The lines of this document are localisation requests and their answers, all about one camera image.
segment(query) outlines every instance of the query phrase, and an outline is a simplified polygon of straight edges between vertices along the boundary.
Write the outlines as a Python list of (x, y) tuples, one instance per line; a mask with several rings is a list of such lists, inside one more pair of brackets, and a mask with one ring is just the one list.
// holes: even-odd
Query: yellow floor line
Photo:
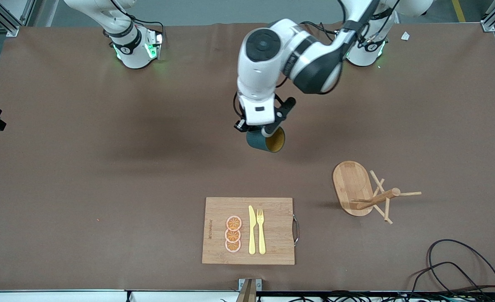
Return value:
[(465, 22), (464, 12), (461, 10), (460, 1), (452, 0), (452, 5), (454, 6), (454, 10), (456, 11), (456, 16), (458, 16), (458, 21)]

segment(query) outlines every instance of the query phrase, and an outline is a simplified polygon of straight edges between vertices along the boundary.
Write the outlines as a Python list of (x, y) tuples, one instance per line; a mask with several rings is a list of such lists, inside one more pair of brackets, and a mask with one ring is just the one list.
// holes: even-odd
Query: yellow knife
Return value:
[(252, 206), (249, 206), (249, 253), (251, 255), (255, 254), (255, 233), (253, 232), (255, 226), (257, 225), (257, 216), (255, 216), (255, 211)]

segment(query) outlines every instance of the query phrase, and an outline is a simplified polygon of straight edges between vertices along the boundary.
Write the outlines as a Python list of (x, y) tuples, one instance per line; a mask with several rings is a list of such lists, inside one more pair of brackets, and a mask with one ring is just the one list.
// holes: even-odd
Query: floor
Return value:
[[(71, 9), (63, 0), (43, 0), (38, 26), (98, 26), (88, 16)], [(491, 0), (437, 0), (425, 16), (401, 16), (401, 23), (452, 23), (458, 18), (454, 2), (461, 4), (467, 22), (479, 21)], [(303, 0), (140, 0), (129, 13), (138, 19), (161, 21), (165, 25), (209, 25), (213, 23), (269, 23), (281, 18), (294, 21), (333, 23), (342, 19), (335, 0), (318, 0), (319, 5)], [(5, 36), (0, 34), (0, 52)]]

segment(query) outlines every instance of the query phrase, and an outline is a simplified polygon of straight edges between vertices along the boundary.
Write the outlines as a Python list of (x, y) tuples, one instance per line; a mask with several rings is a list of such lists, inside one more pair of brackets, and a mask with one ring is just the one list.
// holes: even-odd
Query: black cable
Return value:
[(363, 298), (366, 298), (368, 300), (368, 302), (372, 302), (372, 300), (370, 300), (370, 298), (363, 294), (362, 292), (350, 292), (350, 291), (332, 291), (330, 292), (331, 295), (334, 295), (334, 294), (338, 294), (340, 295), (341, 297), (337, 298), (334, 302), (336, 302), (337, 300), (341, 299), (339, 302), (344, 302), (346, 300), (349, 300), (349, 299), (352, 299), (354, 302), (357, 302), (356, 299), (359, 300), (359, 302), (366, 302), (365, 300), (363, 300)]
[[(105, 30), (105, 29), (102, 29), (102, 34), (106, 37), (106, 38), (109, 38), (109, 34), (108, 32)], [(111, 48), (113, 48), (113, 41), (110, 41), (108, 46), (110, 46)]]
[(441, 243), (441, 242), (454, 242), (454, 243), (458, 243), (459, 245), (463, 245), (464, 247), (468, 248), (471, 252), (473, 252), (474, 254), (476, 254), (477, 256), (479, 256), (486, 264), (487, 266), (489, 266), (489, 268), (491, 269), (491, 271), (493, 272), (493, 274), (495, 275), (495, 268), (491, 265), (491, 263), (489, 263), (489, 261), (484, 257), (482, 256), (477, 250), (475, 250), (474, 248), (470, 247), (469, 245), (466, 245), (465, 243), (461, 242), (461, 241), (458, 241), (458, 240), (454, 240), (454, 239), (441, 239), (441, 240), (438, 240), (434, 243), (432, 243), (432, 245), (430, 245), (430, 248), (428, 249), (428, 252), (427, 252), (427, 255), (428, 255), (428, 265), (430, 266), (431, 268), (431, 271), (432, 271), (432, 274), (433, 274), (433, 277), (435, 277), (435, 279), (437, 280), (437, 282), (442, 286), (444, 287), (448, 292), (450, 292), (451, 294), (454, 294), (456, 295), (456, 293), (454, 293), (453, 291), (451, 291), (443, 282), (441, 282), (441, 280), (439, 279), (439, 277), (437, 277), (437, 274), (435, 273), (435, 270), (433, 269), (433, 266), (432, 266), (432, 251), (433, 251), (433, 248)]
[(303, 21), (300, 24), (308, 24), (308, 25), (311, 25), (312, 27), (318, 29), (319, 31), (335, 34), (334, 31), (330, 31), (329, 29), (324, 29), (324, 28), (320, 27), (320, 25), (316, 25), (315, 23), (313, 23), (311, 21)]
[(279, 87), (281, 87), (283, 84), (285, 84), (286, 80), (288, 80), (288, 78), (287, 78), (287, 77), (285, 77), (285, 78), (284, 78), (284, 80), (283, 80), (283, 81), (282, 81), (279, 85), (277, 85), (277, 86), (276, 86), (276, 88), (279, 88)]
[(130, 18), (134, 23), (137, 23), (139, 25), (142, 25), (142, 23), (147, 23), (147, 24), (159, 24), (161, 26), (161, 31), (163, 32), (163, 34), (165, 35), (165, 26), (163, 25), (163, 23), (159, 22), (159, 21), (143, 21), (141, 19), (137, 19), (134, 15), (130, 15), (129, 13), (123, 11), (118, 5), (117, 3), (115, 3), (114, 0), (110, 0), (111, 3), (113, 3), (113, 5), (115, 6), (115, 8), (117, 8), (117, 10), (119, 10), (119, 12), (121, 12), (123, 15), (127, 16), (128, 18)]
[(342, 22), (344, 23), (347, 20), (346, 7), (345, 7), (345, 5), (343, 4), (343, 2), (341, 0), (337, 0), (337, 2), (339, 2), (340, 6), (341, 6), (341, 10), (342, 10)]
[[(365, 34), (368, 34), (368, 31), (370, 30), (370, 22), (366, 24), (364, 29), (366, 29), (364, 31)], [(363, 45), (363, 43), (366, 41), (365, 35), (362, 33), (356, 33), (356, 37), (357, 37), (357, 40), (359, 41), (359, 43), (357, 44), (357, 48), (361, 48), (361, 46), (365, 47), (365, 45)]]
[[(347, 19), (347, 16), (346, 16), (346, 7), (345, 5), (343, 4), (343, 2), (341, 0), (337, 0), (337, 2), (339, 2), (339, 5), (341, 6), (341, 10), (342, 10), (342, 22), (346, 22), (346, 19)], [(308, 25), (311, 25), (313, 26), (314, 28), (318, 29), (319, 31), (322, 31), (326, 34), (335, 34), (335, 31), (330, 31), (330, 30), (327, 30), (324, 28), (324, 26), (322, 25), (322, 23), (320, 23), (321, 25), (316, 25), (315, 23), (311, 22), (311, 21), (303, 21), (301, 22), (300, 24), (308, 24)]]
[(240, 114), (238, 112), (238, 109), (236, 109), (236, 97), (238, 97), (238, 92), (236, 92), (234, 94), (234, 98), (232, 99), (232, 107), (234, 108), (234, 111), (236, 112), (236, 115), (238, 115), (238, 117), (240, 117), (240, 119), (243, 119), (244, 118), (244, 115)]
[[(470, 277), (469, 277), (469, 276), (468, 276), (468, 275), (464, 272), (464, 270), (462, 270), (462, 268), (460, 268), (460, 266), (458, 266), (458, 264), (455, 264), (454, 262), (450, 262), (450, 261), (444, 261), (444, 262), (437, 263), (437, 264), (435, 264), (435, 265), (433, 265), (433, 266), (432, 266), (432, 265), (430, 265), (428, 268), (425, 268), (424, 270), (422, 270), (422, 271), (420, 272), (420, 274), (418, 274), (418, 275), (417, 275), (417, 277), (415, 278), (415, 281), (414, 281), (414, 283), (413, 283), (412, 293), (415, 291), (415, 289), (416, 289), (416, 287), (417, 287), (417, 282), (418, 282), (419, 278), (420, 278), (422, 275), (424, 275), (425, 273), (427, 273), (427, 272), (429, 272), (429, 271), (432, 271), (432, 272), (433, 272), (433, 271), (434, 271), (434, 269), (435, 269), (437, 266), (442, 266), (442, 265), (444, 265), (444, 264), (451, 264), (451, 265), (453, 265), (454, 267), (456, 267), (456, 268), (460, 271), (460, 273), (461, 273), (461, 274), (462, 274), (462, 275), (463, 275), (463, 276), (464, 276), (464, 277), (465, 277), (465, 278), (466, 278), (466, 279), (467, 279), (467, 280), (468, 280), (468, 281), (469, 281), (469, 282), (473, 285), (474, 290), (477, 290), (477, 289), (479, 288), (479, 286), (475, 283), (475, 281), (473, 281), (473, 279), (471, 279), (471, 278), (470, 278)], [(441, 283), (441, 282), (439, 282), (439, 283), (440, 283), (440, 284), (441, 284), (441, 285), (442, 285), (445, 289), (447, 288), (447, 287), (446, 287), (443, 283)], [(450, 291), (449, 289), (447, 289), (447, 291), (448, 291), (448, 292), (447, 292), (448, 294), (452, 294), (452, 295), (454, 295), (454, 296), (458, 296), (455, 292)], [(473, 300), (467, 300), (467, 299), (465, 299), (465, 298), (461, 298), (461, 299), (463, 299), (463, 300), (465, 300), (465, 301), (468, 301), (468, 302), (474, 302)]]
[(126, 291), (126, 302), (130, 302), (131, 297), (132, 297), (132, 291)]
[[(495, 285), (480, 285), (479, 288), (480, 289), (495, 288)], [(458, 290), (457, 292), (474, 291), (474, 290), (478, 290), (479, 288), (473, 288), (473, 287), (471, 287), (470, 289), (461, 289), (461, 290)]]
[(294, 299), (294, 300), (290, 300), (288, 302), (296, 302), (296, 301), (303, 301), (303, 302), (314, 302), (313, 300), (310, 300), (309, 298), (305, 298), (305, 297), (301, 297), (301, 298), (297, 298), (297, 299)]
[(320, 22), (320, 27), (322, 27), (322, 29), (324, 30), (324, 34), (326, 34), (326, 37), (331, 41), (333, 42), (333, 39), (329, 36), (329, 34), (327, 33), (325, 27), (324, 27), (324, 24), (322, 22)]
[[(391, 8), (391, 14), (393, 13), (394, 9), (397, 7), (398, 2), (400, 2), (400, 0), (397, 0), (397, 2), (394, 4), (393, 8)], [(383, 25), (381, 26), (381, 28), (379, 29), (379, 31), (376, 32), (376, 36), (378, 36), (378, 34), (380, 34), (380, 32), (383, 30), (383, 28), (385, 27), (385, 24), (387, 24), (387, 21), (389, 21), (389, 19), (391, 19), (391, 15), (389, 15), (387, 17), (387, 19), (385, 19), (385, 22), (383, 22)]]

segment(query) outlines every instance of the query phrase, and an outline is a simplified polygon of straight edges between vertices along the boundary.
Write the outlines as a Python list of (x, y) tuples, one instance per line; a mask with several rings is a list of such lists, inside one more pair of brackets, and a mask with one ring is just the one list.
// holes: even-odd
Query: wooden stand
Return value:
[[(341, 162), (333, 171), (333, 182), (342, 208), (353, 216), (364, 216), (375, 208), (386, 222), (393, 224), (389, 219), (389, 205), (391, 199), (399, 196), (421, 195), (421, 192), (401, 193), (400, 189), (393, 188), (385, 191), (382, 187), (385, 180), (378, 180), (374, 171), (370, 175), (376, 182), (376, 190), (372, 193), (370, 178), (366, 169), (354, 161)], [(385, 201), (385, 210), (378, 204)]]

